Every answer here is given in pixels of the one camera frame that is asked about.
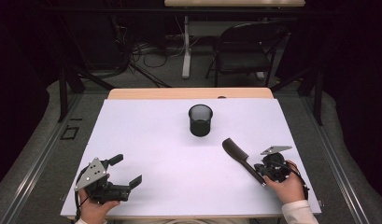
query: human hand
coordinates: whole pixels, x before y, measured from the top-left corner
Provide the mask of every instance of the human hand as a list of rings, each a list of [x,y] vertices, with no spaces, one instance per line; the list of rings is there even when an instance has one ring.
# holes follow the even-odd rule
[[[292,161],[288,161],[288,165],[292,170],[298,171],[296,164]],[[282,203],[294,203],[304,200],[302,181],[293,172],[290,172],[289,177],[281,183],[271,180],[267,175],[265,175],[263,179],[267,186],[276,191],[276,194]]]
[[[88,194],[85,189],[80,189],[78,191],[78,195],[79,201],[84,202],[80,206],[80,217],[88,224],[104,223],[108,211],[120,204],[119,201],[110,201],[104,204],[94,203],[88,198]]]

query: black handle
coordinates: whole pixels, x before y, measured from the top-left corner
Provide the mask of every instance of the black handle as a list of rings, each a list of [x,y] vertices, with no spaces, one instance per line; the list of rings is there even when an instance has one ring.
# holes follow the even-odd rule
[[[263,187],[266,185],[264,179],[246,161],[239,162],[262,184]]]

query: chair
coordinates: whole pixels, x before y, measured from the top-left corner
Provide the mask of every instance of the chair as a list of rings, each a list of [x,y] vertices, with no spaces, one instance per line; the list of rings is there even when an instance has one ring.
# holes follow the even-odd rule
[[[209,65],[205,78],[208,78],[215,63],[215,87],[218,86],[219,74],[247,75],[267,72],[265,86],[269,84],[276,47],[288,34],[289,30],[280,22],[242,23],[228,28],[213,45],[214,59]],[[262,42],[270,43],[264,50]]]

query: table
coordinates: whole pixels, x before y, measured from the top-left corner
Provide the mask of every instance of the table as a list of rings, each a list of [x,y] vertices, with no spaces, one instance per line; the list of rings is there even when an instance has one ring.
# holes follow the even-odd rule
[[[211,132],[202,138],[189,131],[188,110],[196,104],[214,111]],[[124,160],[108,168],[109,180],[128,185],[143,176],[129,201],[107,218],[281,216],[276,194],[223,150],[227,137],[246,151],[251,165],[261,163],[260,153],[271,145],[292,146],[282,154],[298,164],[311,188],[312,211],[321,212],[278,101],[267,88],[113,90],[77,174],[95,157],[105,160],[121,153]],[[64,217],[75,216],[74,186],[64,203]]]
[[[303,7],[304,0],[164,0],[164,5],[167,7]],[[221,34],[225,28],[228,28],[228,25],[235,25],[231,22],[228,22],[228,25],[222,26],[222,23],[219,22],[215,24],[216,35]],[[184,36],[185,36],[185,55],[184,55],[184,65],[182,68],[182,77],[190,77],[190,68],[191,68],[191,49],[190,49],[190,21],[189,17],[185,16],[184,22]]]

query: metal bracket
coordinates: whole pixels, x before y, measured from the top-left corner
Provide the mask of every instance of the metal bracket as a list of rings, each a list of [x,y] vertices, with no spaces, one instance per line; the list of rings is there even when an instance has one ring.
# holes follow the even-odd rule
[[[284,150],[291,149],[291,148],[292,147],[290,147],[290,146],[271,146],[271,147],[267,148],[266,150],[264,150],[261,153],[261,155],[270,155],[270,154],[277,153],[277,152],[284,151]]]
[[[79,189],[83,189],[106,175],[106,169],[104,168],[103,164],[100,162],[100,160],[98,160],[98,158],[94,158],[92,163],[89,164],[85,173],[75,185],[74,190],[78,191]]]

